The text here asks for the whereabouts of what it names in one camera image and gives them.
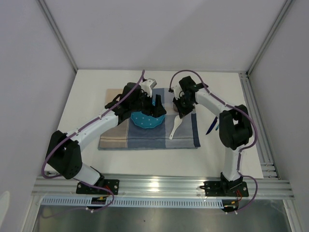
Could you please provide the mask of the brown mug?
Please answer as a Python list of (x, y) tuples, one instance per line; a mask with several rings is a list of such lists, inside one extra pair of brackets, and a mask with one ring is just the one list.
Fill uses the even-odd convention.
[(178, 112), (178, 108), (177, 108), (177, 106), (173, 103), (173, 110), (175, 111), (175, 112)]

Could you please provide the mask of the teal dotted plate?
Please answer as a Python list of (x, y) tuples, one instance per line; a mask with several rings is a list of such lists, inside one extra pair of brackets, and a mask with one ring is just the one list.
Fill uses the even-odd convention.
[(153, 129), (162, 124), (165, 119), (165, 115), (160, 117), (147, 116), (142, 112), (133, 112), (131, 114), (131, 120), (134, 125), (142, 129)]

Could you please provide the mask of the white ceramic spoon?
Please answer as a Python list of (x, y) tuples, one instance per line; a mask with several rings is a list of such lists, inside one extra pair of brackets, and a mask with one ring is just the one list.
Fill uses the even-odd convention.
[(170, 140), (173, 139), (174, 134), (175, 134), (177, 128), (181, 125), (182, 121), (183, 121), (183, 119), (180, 118), (179, 115), (175, 116), (175, 118), (174, 118), (174, 126), (173, 126), (172, 131), (171, 131), (171, 133), (170, 133), (170, 135), (169, 135), (169, 139), (170, 139)]

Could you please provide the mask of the blue beige checked cloth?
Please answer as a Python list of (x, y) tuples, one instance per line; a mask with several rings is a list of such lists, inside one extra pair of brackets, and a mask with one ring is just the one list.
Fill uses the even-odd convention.
[(99, 150), (153, 150), (153, 149), (191, 149), (200, 147), (197, 116), (193, 111), (183, 118), (172, 140), (169, 135), (178, 115), (173, 110), (174, 95), (167, 88), (156, 88), (153, 95), (160, 95), (167, 111), (162, 124), (153, 129), (142, 129), (134, 125), (131, 118), (100, 136)]

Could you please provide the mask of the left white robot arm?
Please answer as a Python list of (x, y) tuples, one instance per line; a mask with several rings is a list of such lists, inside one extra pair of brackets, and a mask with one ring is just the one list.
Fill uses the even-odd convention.
[(140, 84), (129, 82), (100, 113), (85, 125), (69, 131), (57, 130), (51, 136), (44, 165), (50, 165), (59, 176), (76, 179), (87, 184), (94, 194), (104, 189), (102, 174), (82, 161), (82, 151), (104, 132), (119, 126), (134, 112), (154, 118), (166, 114), (161, 96), (153, 95), (154, 79), (145, 79)]

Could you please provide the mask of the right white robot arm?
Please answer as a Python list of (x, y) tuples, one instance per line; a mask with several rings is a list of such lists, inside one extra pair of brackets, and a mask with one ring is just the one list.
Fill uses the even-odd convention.
[(219, 186), (212, 189), (206, 182), (204, 189), (206, 195), (219, 191), (224, 196), (232, 195), (243, 182), (239, 173), (241, 150), (253, 136), (252, 120), (246, 106), (232, 106), (224, 102), (206, 84), (197, 84), (190, 76), (181, 79), (169, 92), (174, 93), (173, 104), (180, 119), (191, 113), (197, 104), (210, 110), (219, 119), (219, 138), (225, 146), (224, 169), (220, 174)]

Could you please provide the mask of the purple knife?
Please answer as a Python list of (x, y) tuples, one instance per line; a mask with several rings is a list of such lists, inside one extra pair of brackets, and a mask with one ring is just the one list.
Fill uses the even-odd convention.
[(213, 122), (211, 123), (210, 127), (208, 128), (206, 135), (208, 135), (209, 133), (211, 133), (211, 131), (215, 128), (216, 124), (218, 121), (218, 117), (215, 117), (215, 119), (213, 120)]

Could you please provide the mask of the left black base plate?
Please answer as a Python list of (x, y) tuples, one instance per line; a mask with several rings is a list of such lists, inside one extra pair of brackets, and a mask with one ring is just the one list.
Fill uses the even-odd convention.
[[(114, 195), (117, 195), (118, 190), (119, 190), (119, 183), (120, 183), (120, 181), (118, 179), (100, 179), (94, 186), (108, 189)], [(110, 193), (108, 191), (105, 191), (105, 190), (102, 190), (102, 189), (89, 187), (88, 185), (85, 185), (85, 184), (79, 182), (77, 184), (76, 194), (109, 195)]]

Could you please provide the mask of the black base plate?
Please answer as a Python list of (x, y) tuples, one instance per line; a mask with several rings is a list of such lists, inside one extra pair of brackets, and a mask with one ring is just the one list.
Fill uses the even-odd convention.
[[(117, 195), (118, 190), (119, 190), (119, 183), (120, 183), (120, 181), (118, 179), (100, 179), (94, 186), (108, 189), (114, 195)], [(77, 184), (76, 194), (109, 195), (110, 193), (108, 191), (105, 191), (105, 190), (102, 190), (102, 189), (89, 187), (88, 185), (85, 185), (85, 184), (79, 182)]]
[(199, 186), (207, 197), (248, 197), (249, 191), (246, 182), (230, 184), (223, 181), (205, 181)]

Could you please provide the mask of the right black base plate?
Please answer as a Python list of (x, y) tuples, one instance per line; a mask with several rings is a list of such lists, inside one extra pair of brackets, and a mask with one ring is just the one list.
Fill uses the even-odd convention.
[(207, 197), (248, 197), (249, 191), (246, 182), (230, 184), (223, 181), (205, 181), (199, 186)]

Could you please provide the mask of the aluminium mounting rail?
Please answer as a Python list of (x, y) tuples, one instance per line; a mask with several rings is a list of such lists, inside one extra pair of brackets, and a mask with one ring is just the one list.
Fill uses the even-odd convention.
[[(151, 176), (106, 174), (106, 179), (120, 181), (118, 197), (133, 198), (204, 198), (205, 193), (199, 186), (205, 181), (217, 181), (216, 177), (182, 177), (182, 176)], [(258, 179), (259, 200), (294, 199), (292, 186), (287, 180)], [(75, 196), (77, 181), (63, 177), (45, 179), (37, 177), (31, 195)]]

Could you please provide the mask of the right aluminium frame post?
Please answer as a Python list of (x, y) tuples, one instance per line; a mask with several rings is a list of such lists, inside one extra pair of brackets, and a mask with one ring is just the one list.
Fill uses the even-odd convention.
[(282, 25), (284, 19), (288, 15), (292, 5), (294, 4), (295, 0), (285, 0), (282, 7), (280, 8), (277, 16), (275, 17), (275, 20), (273, 21), (272, 25), (270, 26), (270, 29), (268, 30), (265, 38), (263, 39), (260, 47), (258, 48), (258, 51), (256, 52), (252, 62), (250, 63), (247, 71), (246, 76), (249, 78), (251, 74), (253, 73), (254, 69), (260, 62), (261, 58), (263, 57), (264, 53), (270, 46), (272, 40), (274, 39), (276, 33), (278, 32), (280, 26)]

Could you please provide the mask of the aluminium frame post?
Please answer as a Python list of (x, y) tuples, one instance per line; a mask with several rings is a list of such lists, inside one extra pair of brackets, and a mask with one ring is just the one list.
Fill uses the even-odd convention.
[(78, 66), (76, 64), (76, 61), (56, 23), (56, 20), (50, 10), (50, 8), (48, 7), (48, 4), (45, 0), (36, 0), (36, 3), (39, 7), (39, 9), (41, 10), (48, 26), (50, 27), (54, 37), (57, 40), (58, 45), (60, 46), (64, 56), (66, 57), (67, 61), (69, 62), (69, 65), (71, 66), (71, 68), (73, 69), (73, 71), (75, 73), (78, 72)]
[(249, 78), (251, 74), (253, 73), (254, 69), (260, 62), (261, 58), (263, 57), (264, 53), (270, 46), (272, 40), (274, 39), (276, 33), (278, 32), (280, 26), (282, 25), (284, 19), (288, 15), (292, 5), (294, 4), (295, 0), (285, 0), (282, 7), (280, 8), (277, 16), (275, 17), (275, 20), (273, 21), (272, 25), (270, 26), (270, 29), (268, 30), (265, 38), (263, 39), (260, 47), (258, 48), (258, 51), (256, 52), (252, 62), (250, 63), (247, 71), (246, 76)]

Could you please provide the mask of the left aluminium frame post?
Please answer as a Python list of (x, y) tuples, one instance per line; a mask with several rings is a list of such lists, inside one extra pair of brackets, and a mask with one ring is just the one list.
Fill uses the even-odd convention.
[(69, 65), (71, 66), (71, 68), (73, 69), (73, 71), (75, 73), (78, 72), (78, 66), (76, 64), (76, 61), (56, 23), (56, 20), (50, 10), (50, 8), (48, 7), (48, 4), (45, 0), (36, 0), (36, 3), (39, 7), (39, 9), (41, 10), (48, 26), (50, 27), (54, 37), (57, 40), (58, 45), (60, 46), (64, 56), (66, 57), (67, 61), (69, 62)]

